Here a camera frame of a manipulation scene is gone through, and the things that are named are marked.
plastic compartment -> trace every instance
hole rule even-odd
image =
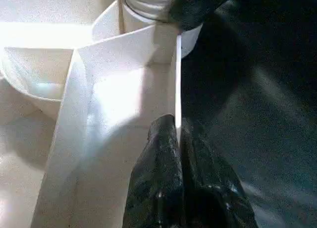
[[[92,43],[92,23],[113,1],[0,0],[0,46],[6,47],[4,53],[9,59],[13,57],[27,71],[38,73],[44,83],[63,82],[69,55],[74,49]],[[16,77],[12,77],[8,61],[3,65],[6,69],[1,71],[7,81],[56,119],[60,99],[30,94],[25,82],[16,82]]]
[[[181,37],[165,26],[74,52],[32,228],[122,226],[150,123],[173,114],[180,129],[180,62]]]
[[[54,126],[0,76],[0,227],[30,226]]]
[[[99,41],[154,24],[172,27],[169,24],[159,23],[137,14],[127,5],[125,0],[115,0],[93,23],[92,39]],[[194,49],[202,26],[182,33],[182,57],[187,56]],[[173,43],[171,42],[167,48],[173,48]]]

white plastic divider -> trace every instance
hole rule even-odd
[[[157,41],[167,32],[169,56],[169,43]],[[181,37],[166,26],[74,52],[32,228],[122,226],[151,122],[173,114],[180,132],[180,61]]]
[[[124,0],[115,0],[110,4],[92,26],[0,23],[0,37],[3,38],[1,44],[7,46],[4,48],[3,65],[0,70],[11,86],[45,114],[56,119],[61,98],[51,96],[55,91],[62,91],[64,87],[71,53],[74,49],[154,24],[170,29],[170,31],[161,32],[161,36],[156,34],[157,39],[154,40],[165,42],[164,51],[158,51],[154,61],[166,62],[166,58],[174,49],[172,40],[173,32],[175,32],[174,26],[160,24],[138,15],[127,6]],[[193,49],[200,29],[201,26],[183,33],[183,57]],[[19,71],[23,69],[31,80],[26,81],[21,78]],[[39,95],[35,92],[47,92],[48,94]]]

white surface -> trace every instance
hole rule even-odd
[[[0,0],[0,22],[92,24],[114,0]]]
[[[91,42],[90,25],[0,22],[0,46],[74,49]]]
[[[74,52],[31,227],[121,227],[150,123],[171,113],[180,127],[180,37],[165,55],[172,64],[154,64],[166,52],[156,34],[150,26]]]
[[[31,224],[54,121],[37,111],[0,126],[0,227]]]

